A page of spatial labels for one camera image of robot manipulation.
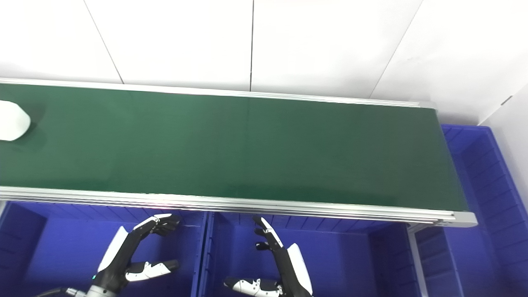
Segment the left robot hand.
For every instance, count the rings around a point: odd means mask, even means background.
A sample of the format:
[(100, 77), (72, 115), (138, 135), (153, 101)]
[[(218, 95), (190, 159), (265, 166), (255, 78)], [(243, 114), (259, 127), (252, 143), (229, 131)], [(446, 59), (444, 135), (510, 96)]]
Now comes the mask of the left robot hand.
[(130, 282), (158, 278), (179, 269), (176, 259), (132, 262), (132, 256), (147, 236), (166, 236), (177, 229), (181, 219), (176, 214), (156, 214), (134, 226), (130, 232), (120, 227), (98, 266), (87, 297), (116, 297)]

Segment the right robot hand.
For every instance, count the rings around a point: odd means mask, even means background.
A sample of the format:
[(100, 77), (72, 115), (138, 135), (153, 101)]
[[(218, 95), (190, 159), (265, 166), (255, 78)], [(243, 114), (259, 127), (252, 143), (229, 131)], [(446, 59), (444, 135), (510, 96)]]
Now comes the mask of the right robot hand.
[(257, 241), (257, 250), (269, 250), (272, 253), (280, 280), (265, 280), (262, 278), (228, 277), (223, 285), (232, 291), (253, 297), (311, 297), (313, 288), (302, 252), (294, 243), (286, 248), (275, 229), (259, 215), (252, 217), (258, 226), (255, 234), (264, 237), (265, 241)]

